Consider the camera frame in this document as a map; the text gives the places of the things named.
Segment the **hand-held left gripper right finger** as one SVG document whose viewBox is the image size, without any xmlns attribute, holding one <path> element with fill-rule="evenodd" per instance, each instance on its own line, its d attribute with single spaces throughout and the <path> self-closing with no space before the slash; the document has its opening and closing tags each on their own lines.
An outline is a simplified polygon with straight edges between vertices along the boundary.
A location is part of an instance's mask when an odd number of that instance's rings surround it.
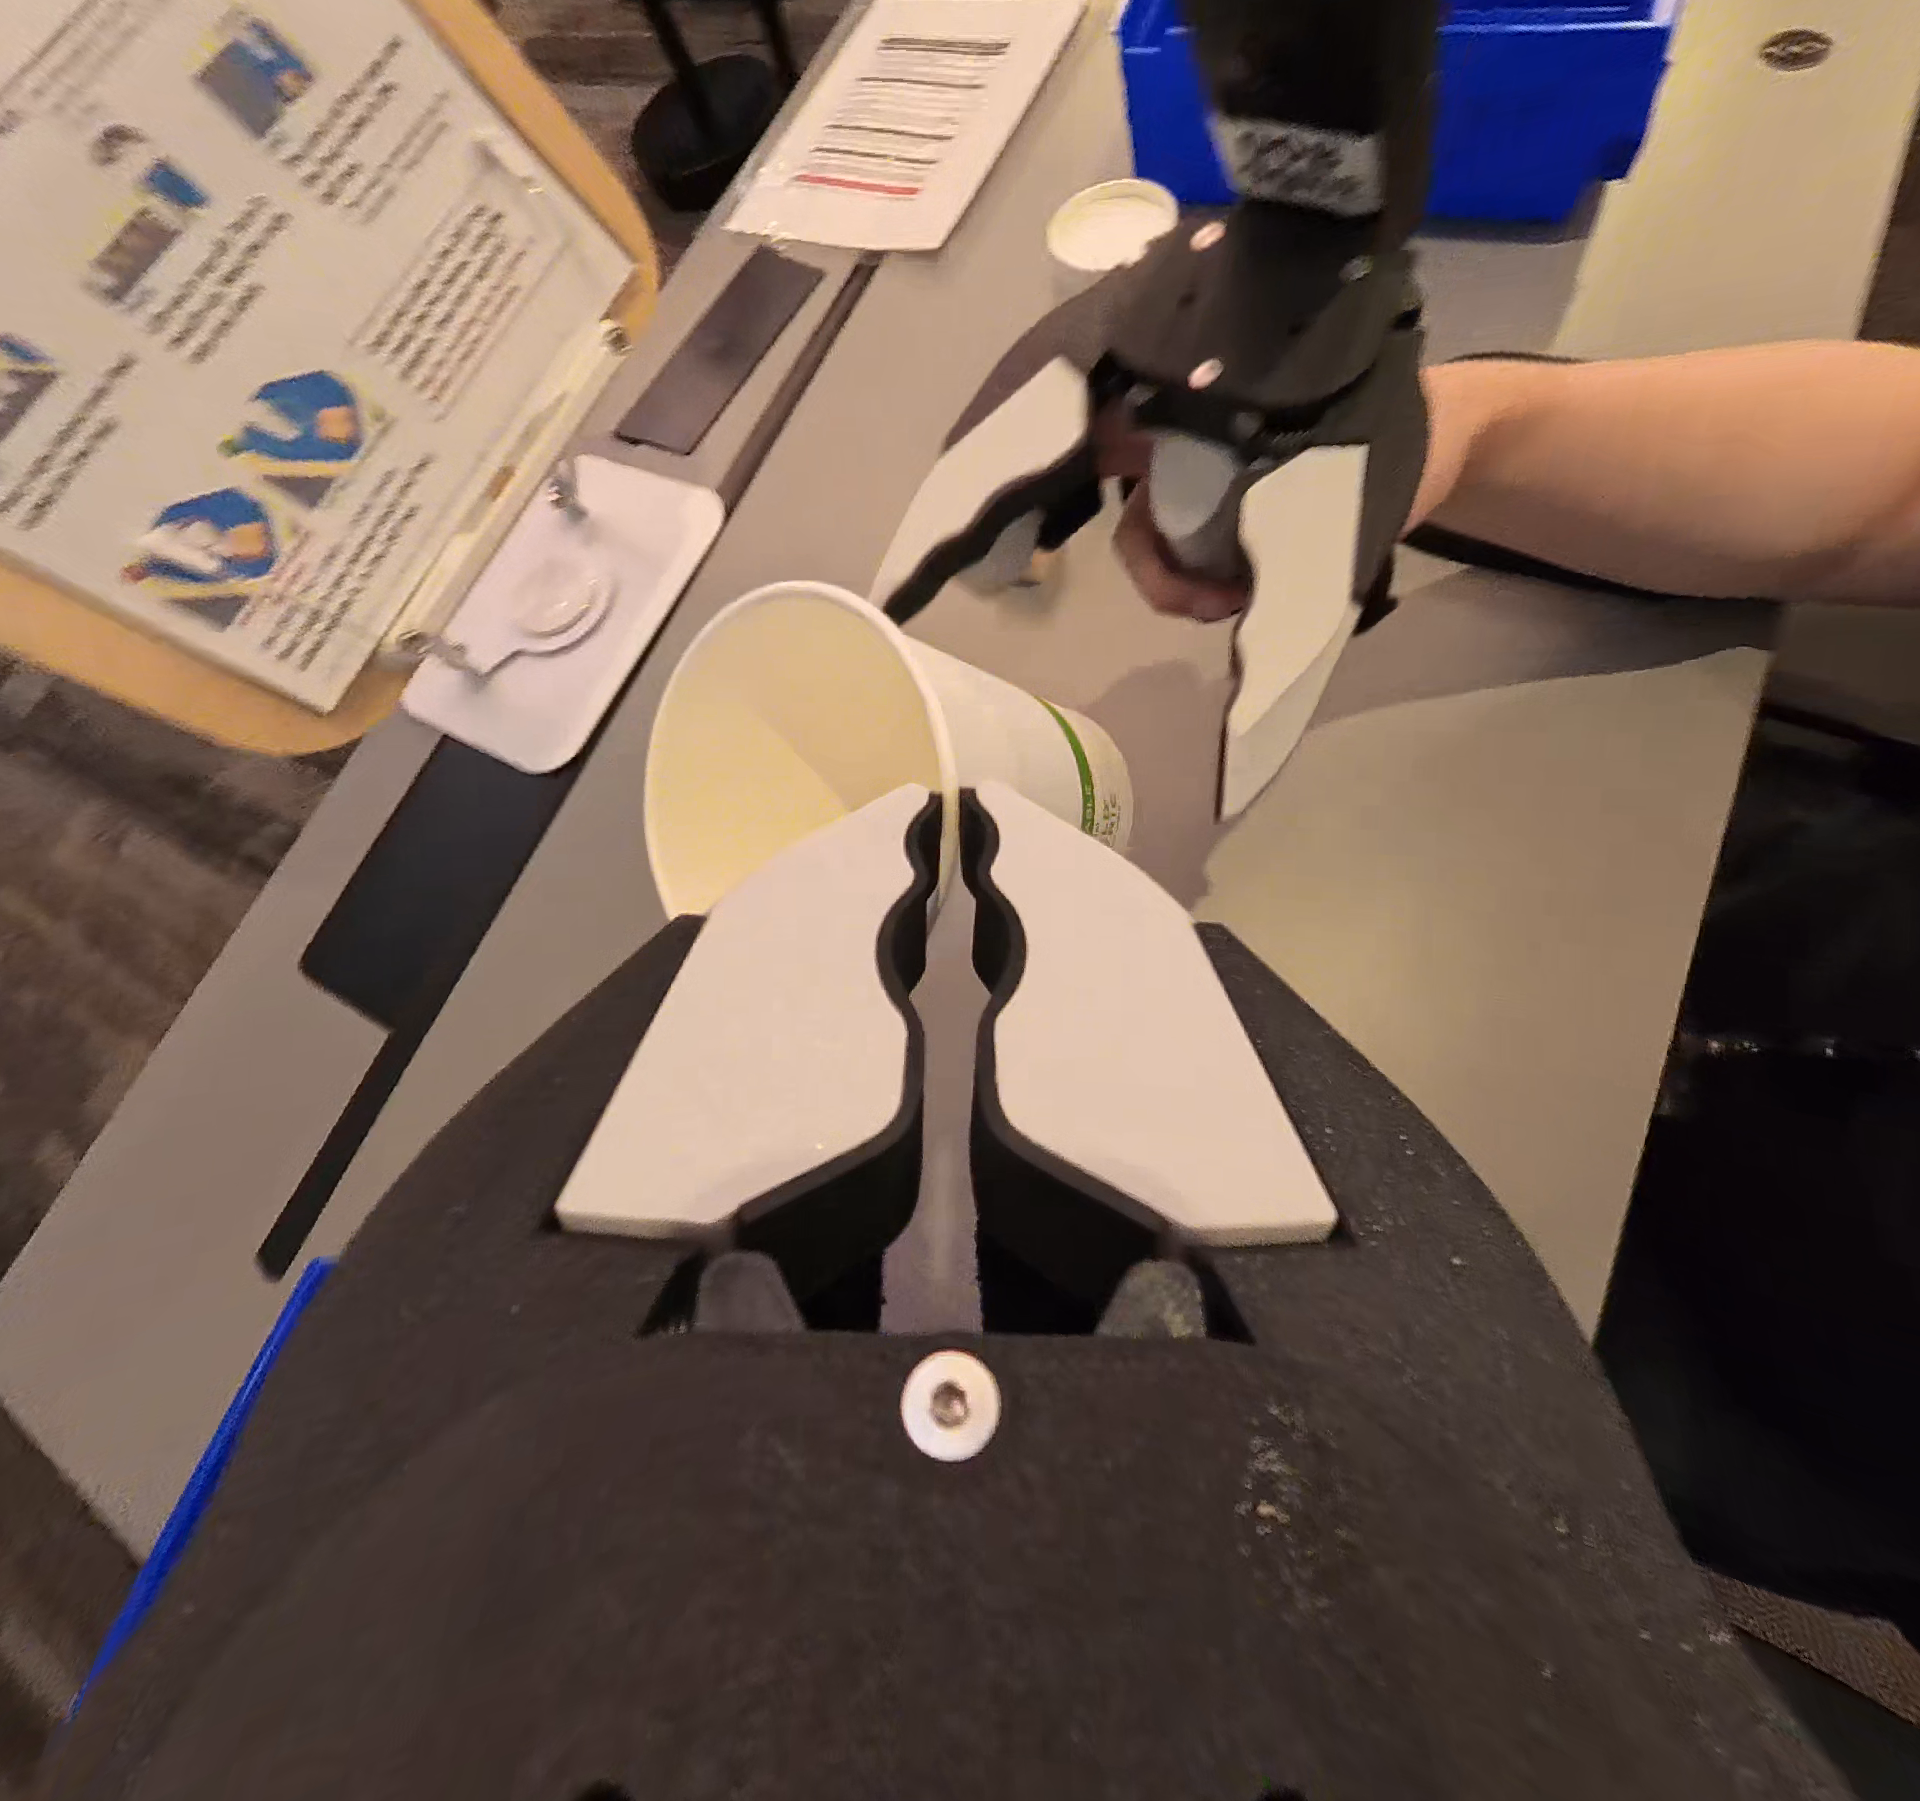
<svg viewBox="0 0 1920 1801">
<path fill-rule="evenodd" d="M 964 797 L 976 1105 L 1030 1175 L 1183 1245 L 1322 1245 L 1335 1207 L 1188 911 L 1010 784 Z"/>
</svg>

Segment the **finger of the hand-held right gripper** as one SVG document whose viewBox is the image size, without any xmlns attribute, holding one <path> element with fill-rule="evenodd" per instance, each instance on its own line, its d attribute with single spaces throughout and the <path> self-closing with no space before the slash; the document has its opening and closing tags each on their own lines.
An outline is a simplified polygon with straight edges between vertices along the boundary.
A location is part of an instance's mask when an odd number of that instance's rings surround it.
<svg viewBox="0 0 1920 1801">
<path fill-rule="evenodd" d="M 1245 493 L 1250 601 L 1236 630 L 1218 817 L 1239 820 L 1285 769 L 1358 630 L 1365 446 L 1322 446 Z"/>
<path fill-rule="evenodd" d="M 1088 376 L 1054 358 L 952 437 L 884 556 L 870 604 L 915 620 L 948 587 L 1005 593 L 1013 543 L 1063 550 L 1097 519 L 1103 495 Z"/>
</svg>

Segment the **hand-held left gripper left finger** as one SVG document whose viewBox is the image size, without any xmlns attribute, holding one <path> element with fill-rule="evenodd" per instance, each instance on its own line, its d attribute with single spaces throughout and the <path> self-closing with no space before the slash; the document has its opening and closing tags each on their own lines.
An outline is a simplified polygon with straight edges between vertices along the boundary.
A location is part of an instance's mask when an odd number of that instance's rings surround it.
<svg viewBox="0 0 1920 1801">
<path fill-rule="evenodd" d="M 888 790 L 711 911 L 559 1193 L 566 1231 L 715 1237 L 870 1167 L 915 1207 L 942 815 Z"/>
</svg>

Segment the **blue plastic bin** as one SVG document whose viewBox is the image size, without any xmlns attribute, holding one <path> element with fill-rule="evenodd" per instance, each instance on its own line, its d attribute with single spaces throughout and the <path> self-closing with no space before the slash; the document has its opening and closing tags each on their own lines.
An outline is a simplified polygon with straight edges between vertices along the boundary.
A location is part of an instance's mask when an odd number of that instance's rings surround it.
<svg viewBox="0 0 1920 1801">
<path fill-rule="evenodd" d="M 264 1348 L 253 1355 L 247 1376 L 237 1386 L 177 1507 L 162 1524 L 155 1544 L 141 1564 L 130 1595 L 122 1600 L 101 1646 L 97 1650 L 79 1686 L 79 1695 L 67 1705 L 67 1714 L 59 1722 L 62 1726 L 79 1719 L 86 1695 L 101 1682 L 109 1668 L 122 1656 L 122 1650 L 132 1643 L 132 1638 L 143 1629 L 143 1622 L 155 1611 L 159 1595 L 164 1592 L 171 1574 L 179 1570 L 186 1552 L 192 1547 L 195 1534 L 200 1531 L 206 1509 L 213 1507 L 228 1477 L 228 1468 L 234 1465 L 234 1455 L 247 1433 L 247 1424 L 264 1400 L 265 1385 L 276 1376 L 277 1360 L 283 1357 L 286 1346 L 298 1334 L 302 1319 L 320 1297 L 322 1285 L 332 1280 L 334 1267 L 337 1267 L 334 1260 L 313 1260 L 302 1267 L 302 1276 L 293 1285 L 286 1304 L 280 1307 L 276 1328 L 264 1339 Z"/>
<path fill-rule="evenodd" d="M 1556 223 L 1644 146 L 1684 0 L 1441 0 L 1423 220 Z M 1231 203 L 1179 0 L 1115 18 L 1137 174 Z"/>
</svg>

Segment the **white paper cup green stripe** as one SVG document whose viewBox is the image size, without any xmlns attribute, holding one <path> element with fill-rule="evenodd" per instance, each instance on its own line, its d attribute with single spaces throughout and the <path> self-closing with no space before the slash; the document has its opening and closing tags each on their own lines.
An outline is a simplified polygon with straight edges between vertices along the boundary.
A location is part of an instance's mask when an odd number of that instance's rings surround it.
<svg viewBox="0 0 1920 1801">
<path fill-rule="evenodd" d="M 1046 220 L 1049 273 L 1064 292 L 1078 295 L 1140 264 L 1179 228 L 1179 219 L 1180 206 L 1161 182 L 1128 177 L 1079 188 Z"/>
<path fill-rule="evenodd" d="M 1085 712 L 948 656 L 851 592 L 747 593 L 686 648 L 644 757 L 644 848 L 666 917 L 708 917 L 787 848 L 912 788 L 942 799 L 937 894 L 957 872 L 957 799 L 990 783 L 1131 850 L 1131 768 Z"/>
</svg>

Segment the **person's right forearm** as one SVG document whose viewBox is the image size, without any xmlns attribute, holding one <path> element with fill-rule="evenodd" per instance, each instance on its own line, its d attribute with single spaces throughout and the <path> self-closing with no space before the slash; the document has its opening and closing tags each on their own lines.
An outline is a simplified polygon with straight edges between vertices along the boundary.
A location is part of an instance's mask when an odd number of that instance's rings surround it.
<svg viewBox="0 0 1920 1801">
<path fill-rule="evenodd" d="M 1423 392 L 1410 532 L 1669 598 L 1918 607 L 1918 350 L 1455 358 Z"/>
</svg>

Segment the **person's right hand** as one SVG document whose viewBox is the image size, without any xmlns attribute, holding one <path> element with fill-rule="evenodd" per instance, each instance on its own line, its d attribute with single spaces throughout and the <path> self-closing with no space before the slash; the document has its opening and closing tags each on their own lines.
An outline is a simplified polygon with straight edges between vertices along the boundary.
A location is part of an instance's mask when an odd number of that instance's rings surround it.
<svg viewBox="0 0 1920 1801">
<path fill-rule="evenodd" d="M 1161 616 L 1198 623 L 1242 616 L 1252 577 L 1219 519 L 1242 480 L 1236 453 L 1140 429 L 1124 410 L 1101 425 L 1095 453 L 1101 477 L 1131 486 L 1115 551 L 1143 601 Z"/>
</svg>

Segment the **black rectangular table plate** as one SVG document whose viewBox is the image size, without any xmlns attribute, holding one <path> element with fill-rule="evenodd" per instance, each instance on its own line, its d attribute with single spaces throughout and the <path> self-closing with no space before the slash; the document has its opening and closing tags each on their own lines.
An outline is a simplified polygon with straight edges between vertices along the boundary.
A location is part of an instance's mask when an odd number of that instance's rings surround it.
<svg viewBox="0 0 1920 1801">
<path fill-rule="evenodd" d="M 431 1024 L 581 763 L 529 777 L 443 736 L 302 951 L 302 976 L 387 1033 Z"/>
<path fill-rule="evenodd" d="M 823 268 L 759 247 L 615 425 L 615 443 L 691 458 L 820 285 Z"/>
</svg>

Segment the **instruction sheet in plastic sleeve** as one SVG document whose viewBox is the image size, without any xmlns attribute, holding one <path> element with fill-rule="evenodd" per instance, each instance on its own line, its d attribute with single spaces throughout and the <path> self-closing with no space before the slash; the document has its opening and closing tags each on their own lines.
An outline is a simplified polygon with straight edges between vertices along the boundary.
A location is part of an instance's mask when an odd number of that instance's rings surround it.
<svg viewBox="0 0 1920 1801">
<path fill-rule="evenodd" d="M 847 255 L 942 250 L 1085 13 L 1088 0 L 867 0 L 724 228 Z"/>
</svg>

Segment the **white display stand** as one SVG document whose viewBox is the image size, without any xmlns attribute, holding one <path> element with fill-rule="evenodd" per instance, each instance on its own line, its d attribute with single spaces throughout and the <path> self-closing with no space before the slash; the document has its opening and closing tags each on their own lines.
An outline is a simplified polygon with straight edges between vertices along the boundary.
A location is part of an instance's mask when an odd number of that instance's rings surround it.
<svg viewBox="0 0 1920 1801">
<path fill-rule="evenodd" d="M 401 712 L 523 777 L 559 772 L 584 754 L 724 519 L 715 493 L 566 459 L 431 639 Z"/>
</svg>

